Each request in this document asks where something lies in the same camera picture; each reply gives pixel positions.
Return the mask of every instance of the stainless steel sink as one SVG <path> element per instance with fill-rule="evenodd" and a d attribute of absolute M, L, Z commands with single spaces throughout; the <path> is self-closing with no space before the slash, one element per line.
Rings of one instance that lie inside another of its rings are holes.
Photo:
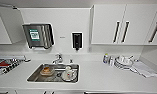
<path fill-rule="evenodd" d="M 62 79 L 61 75 L 65 71 L 65 68 L 70 66 L 72 70 L 77 73 L 76 78 L 71 81 L 65 81 Z M 49 67 L 54 69 L 55 72 L 51 76 L 44 76 L 41 75 L 40 72 L 45 68 Z M 29 82 L 70 82 L 76 83 L 78 81 L 78 74 L 79 74 L 79 65 L 71 64 L 71 65 L 64 65 L 64 64 L 42 64 L 40 65 L 36 71 L 27 79 Z"/>

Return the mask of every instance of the white cabinet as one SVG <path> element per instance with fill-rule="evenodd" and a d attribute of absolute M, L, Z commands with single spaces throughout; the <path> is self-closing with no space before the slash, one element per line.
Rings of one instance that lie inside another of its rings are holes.
<path fill-rule="evenodd" d="M 84 94 L 83 91 L 54 91 L 53 94 Z"/>
<path fill-rule="evenodd" d="M 0 94 L 16 94 L 15 90 L 0 88 Z"/>
<path fill-rule="evenodd" d="M 157 45 L 157 14 L 147 35 L 145 45 Z"/>
<path fill-rule="evenodd" d="M 156 11 L 157 4 L 94 5 L 91 43 L 143 45 Z"/>
<path fill-rule="evenodd" d="M 0 7 L 0 44 L 12 44 L 23 40 L 22 24 L 19 10 Z"/>
<path fill-rule="evenodd" d="M 125 6 L 94 5 L 92 44 L 117 44 Z"/>
<path fill-rule="evenodd" d="M 127 4 L 118 43 L 144 45 L 156 11 L 157 4 Z"/>
<path fill-rule="evenodd" d="M 52 92 L 42 89 L 21 89 L 16 90 L 16 92 L 17 94 L 52 94 Z"/>

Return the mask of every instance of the label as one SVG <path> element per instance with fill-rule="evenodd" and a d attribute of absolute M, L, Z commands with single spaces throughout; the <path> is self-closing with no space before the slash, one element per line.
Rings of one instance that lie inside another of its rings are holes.
<path fill-rule="evenodd" d="M 40 41 L 39 33 L 37 29 L 29 29 L 30 30 L 30 36 L 32 41 Z"/>

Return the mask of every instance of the white cloth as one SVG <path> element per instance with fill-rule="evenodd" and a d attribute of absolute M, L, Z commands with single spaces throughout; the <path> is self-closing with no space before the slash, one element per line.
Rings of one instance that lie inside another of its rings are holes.
<path fill-rule="evenodd" d="M 144 77 L 157 77 L 157 73 L 141 61 L 134 62 L 130 70 Z"/>

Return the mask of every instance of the chrome faucet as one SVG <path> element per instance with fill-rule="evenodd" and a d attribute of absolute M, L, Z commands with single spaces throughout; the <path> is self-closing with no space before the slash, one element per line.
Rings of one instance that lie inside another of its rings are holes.
<path fill-rule="evenodd" d="M 53 61 L 53 64 L 58 64 L 58 63 L 62 63 L 63 59 L 62 59 L 62 54 L 57 54 L 57 60 Z"/>

